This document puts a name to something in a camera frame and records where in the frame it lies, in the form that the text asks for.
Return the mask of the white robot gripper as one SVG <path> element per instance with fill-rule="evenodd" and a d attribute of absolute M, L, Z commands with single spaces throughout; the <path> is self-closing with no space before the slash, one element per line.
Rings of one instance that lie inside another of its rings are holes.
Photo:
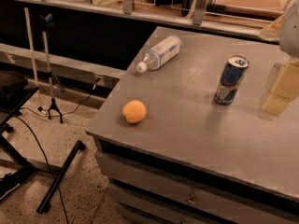
<path fill-rule="evenodd" d="M 279 41 L 279 47 L 292 57 L 299 57 L 299 0 L 271 24 L 264 27 L 259 37 L 267 41 Z M 299 96 L 299 60 L 275 65 L 268 79 L 266 96 L 261 110 L 278 116 Z"/>

